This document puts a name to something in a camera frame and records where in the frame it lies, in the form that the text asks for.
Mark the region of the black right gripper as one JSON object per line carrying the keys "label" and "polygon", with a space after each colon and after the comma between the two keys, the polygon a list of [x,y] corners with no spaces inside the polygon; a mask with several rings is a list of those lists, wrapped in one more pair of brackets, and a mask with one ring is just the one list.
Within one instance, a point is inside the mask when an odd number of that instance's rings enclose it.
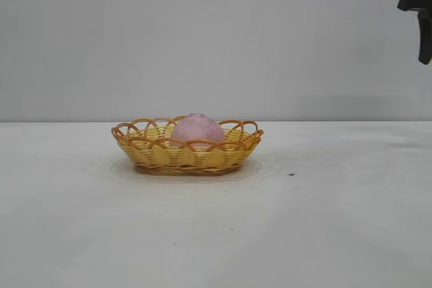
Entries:
{"label": "black right gripper", "polygon": [[397,8],[401,11],[417,11],[420,32],[418,60],[428,65],[431,62],[431,10],[432,0],[399,0]]}

